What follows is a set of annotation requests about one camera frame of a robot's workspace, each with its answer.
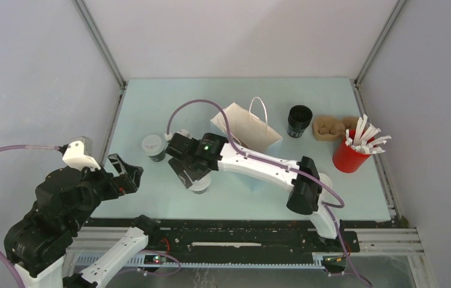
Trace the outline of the black paper coffee cup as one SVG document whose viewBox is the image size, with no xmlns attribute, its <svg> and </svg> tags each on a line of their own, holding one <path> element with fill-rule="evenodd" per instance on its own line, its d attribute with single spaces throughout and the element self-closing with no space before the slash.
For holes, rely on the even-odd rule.
<svg viewBox="0 0 451 288">
<path fill-rule="evenodd" d="M 190 186 L 190 190 L 194 194 L 203 194 L 207 191 L 211 184 L 211 174 L 207 174 L 199 180 L 193 182 L 192 186 Z"/>
</svg>

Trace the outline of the light blue paper bag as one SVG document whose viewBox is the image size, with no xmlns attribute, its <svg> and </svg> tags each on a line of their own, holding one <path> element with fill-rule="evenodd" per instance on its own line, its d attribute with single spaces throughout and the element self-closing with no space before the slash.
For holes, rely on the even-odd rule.
<svg viewBox="0 0 451 288">
<path fill-rule="evenodd" d="M 262 105 L 263 119 L 252 112 L 255 100 L 258 100 Z M 223 115 L 217 113 L 211 119 L 211 129 L 214 133 L 221 133 L 226 136 L 228 132 L 231 132 L 233 140 L 243 147 L 270 156 L 279 154 L 283 137 L 268 124 L 267 108 L 260 97 L 254 97 L 251 100 L 248 110 L 232 103 L 223 111 L 228 119 L 229 129 L 226 129 Z"/>
</svg>

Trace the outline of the red cup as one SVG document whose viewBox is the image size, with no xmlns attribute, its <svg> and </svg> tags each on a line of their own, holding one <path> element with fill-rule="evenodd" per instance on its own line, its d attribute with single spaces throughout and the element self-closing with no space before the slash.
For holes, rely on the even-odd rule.
<svg viewBox="0 0 451 288">
<path fill-rule="evenodd" d="M 332 163 L 341 172 L 354 173 L 370 156 L 346 145 L 346 138 L 343 138 L 333 154 Z"/>
</svg>

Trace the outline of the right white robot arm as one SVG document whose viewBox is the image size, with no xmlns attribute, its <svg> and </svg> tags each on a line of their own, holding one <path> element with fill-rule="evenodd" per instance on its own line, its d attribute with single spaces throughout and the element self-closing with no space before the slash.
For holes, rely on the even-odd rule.
<svg viewBox="0 0 451 288">
<path fill-rule="evenodd" d="M 321 181 L 309 157 L 299 161 L 271 157 L 214 133 L 206 133 L 200 140 L 174 133 L 169 137 L 166 154 L 171 156 L 169 165 L 187 189 L 207 189 L 203 180 L 212 171 L 238 173 L 278 185 L 288 192 L 286 207 L 309 217 L 323 248 L 335 251 L 344 243 L 340 222 L 324 199 L 335 192 Z"/>
</svg>

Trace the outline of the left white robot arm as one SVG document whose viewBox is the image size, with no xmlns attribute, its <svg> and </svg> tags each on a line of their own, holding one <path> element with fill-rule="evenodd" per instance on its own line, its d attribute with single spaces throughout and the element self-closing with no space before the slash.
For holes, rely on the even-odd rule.
<svg viewBox="0 0 451 288">
<path fill-rule="evenodd" d="M 141 215 L 101 258 L 82 272 L 63 275 L 67 248 L 101 202 L 139 189 L 142 167 L 127 164 L 118 154 L 108 159 L 118 176 L 103 166 L 67 166 L 36 187 L 32 209 L 4 239 L 7 259 L 26 287 L 105 287 L 138 252 L 159 246 L 160 225 Z"/>
</svg>

